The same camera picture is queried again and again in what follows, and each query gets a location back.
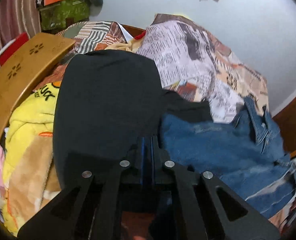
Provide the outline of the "newspaper print bed quilt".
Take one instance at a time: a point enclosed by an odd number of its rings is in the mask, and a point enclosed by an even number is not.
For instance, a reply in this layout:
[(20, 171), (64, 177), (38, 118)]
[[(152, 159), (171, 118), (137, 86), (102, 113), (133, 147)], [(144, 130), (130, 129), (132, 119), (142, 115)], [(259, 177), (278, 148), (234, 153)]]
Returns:
[[(213, 34), (183, 16), (157, 14), (137, 51), (152, 59), (162, 87), (190, 102), (208, 102), (212, 119), (229, 124), (249, 97), (258, 115), (268, 110), (266, 79), (243, 64)], [(273, 217), (280, 231), (296, 217), (296, 192)]]

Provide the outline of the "bamboo lap desk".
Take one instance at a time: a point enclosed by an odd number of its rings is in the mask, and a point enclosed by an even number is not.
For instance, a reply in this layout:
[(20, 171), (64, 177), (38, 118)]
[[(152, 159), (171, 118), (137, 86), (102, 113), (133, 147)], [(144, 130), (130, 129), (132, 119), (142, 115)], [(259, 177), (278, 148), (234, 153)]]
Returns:
[(71, 38), (38, 33), (0, 68), (0, 139), (14, 109), (74, 48), (74, 44), (75, 40)]

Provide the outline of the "brown wooden door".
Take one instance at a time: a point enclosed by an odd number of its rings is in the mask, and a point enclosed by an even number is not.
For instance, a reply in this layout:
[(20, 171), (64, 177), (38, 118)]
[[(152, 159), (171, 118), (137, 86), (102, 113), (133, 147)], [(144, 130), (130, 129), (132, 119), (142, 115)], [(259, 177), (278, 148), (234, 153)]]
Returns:
[(296, 157), (296, 97), (273, 120), (278, 124), (284, 141), (284, 150)]

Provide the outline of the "green storage box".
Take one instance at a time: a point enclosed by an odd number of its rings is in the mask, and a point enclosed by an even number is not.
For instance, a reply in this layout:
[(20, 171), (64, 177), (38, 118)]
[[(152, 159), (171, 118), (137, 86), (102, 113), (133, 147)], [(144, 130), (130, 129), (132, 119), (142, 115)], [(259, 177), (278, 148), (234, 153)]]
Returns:
[(89, 17), (85, 0), (62, 0), (40, 9), (42, 30), (65, 29), (68, 23), (76, 23)]

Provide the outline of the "blue denim jacket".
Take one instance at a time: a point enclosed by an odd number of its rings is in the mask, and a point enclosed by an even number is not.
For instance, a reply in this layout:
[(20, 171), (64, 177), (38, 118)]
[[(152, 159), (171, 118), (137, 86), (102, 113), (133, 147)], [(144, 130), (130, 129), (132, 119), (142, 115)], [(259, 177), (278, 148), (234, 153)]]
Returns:
[(268, 110), (258, 115), (253, 99), (229, 124), (162, 118), (161, 143), (172, 161), (210, 171), (264, 217), (271, 218), (295, 195), (296, 167), (283, 148)]

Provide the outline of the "striped patterned pillow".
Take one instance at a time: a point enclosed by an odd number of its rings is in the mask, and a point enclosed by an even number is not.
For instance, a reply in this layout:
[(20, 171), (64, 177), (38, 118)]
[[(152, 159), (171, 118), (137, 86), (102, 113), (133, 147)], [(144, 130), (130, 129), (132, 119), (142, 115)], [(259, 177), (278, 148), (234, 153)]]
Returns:
[(119, 23), (84, 21), (72, 24), (57, 35), (75, 40), (73, 54), (102, 50), (115, 43), (127, 43), (133, 36)]

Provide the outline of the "yellow duck plush blanket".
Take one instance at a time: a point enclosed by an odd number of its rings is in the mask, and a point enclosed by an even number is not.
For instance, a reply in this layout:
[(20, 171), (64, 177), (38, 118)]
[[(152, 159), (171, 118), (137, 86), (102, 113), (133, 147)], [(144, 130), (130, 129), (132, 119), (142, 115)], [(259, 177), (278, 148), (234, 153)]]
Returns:
[(4, 225), (19, 229), (61, 191), (53, 162), (54, 114), (61, 83), (47, 83), (12, 113), (2, 178)]

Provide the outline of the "red box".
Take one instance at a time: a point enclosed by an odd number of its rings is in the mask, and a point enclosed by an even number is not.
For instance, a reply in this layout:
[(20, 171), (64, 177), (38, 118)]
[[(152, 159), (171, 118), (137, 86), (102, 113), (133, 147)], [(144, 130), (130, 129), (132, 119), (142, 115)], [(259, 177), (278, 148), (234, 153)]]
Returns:
[(29, 41), (27, 33), (21, 33), (19, 36), (9, 41), (0, 50), (0, 67), (12, 56), (23, 44)]

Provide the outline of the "black folded garment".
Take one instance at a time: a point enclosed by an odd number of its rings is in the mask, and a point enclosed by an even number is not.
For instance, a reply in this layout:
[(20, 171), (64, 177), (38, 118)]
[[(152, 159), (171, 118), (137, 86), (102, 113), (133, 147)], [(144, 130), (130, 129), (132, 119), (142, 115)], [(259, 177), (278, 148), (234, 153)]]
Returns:
[(54, 117), (54, 164), (60, 187), (82, 173), (109, 169), (157, 134), (163, 114), (210, 121), (209, 103), (162, 88), (153, 60), (120, 50), (76, 55), (61, 82)]

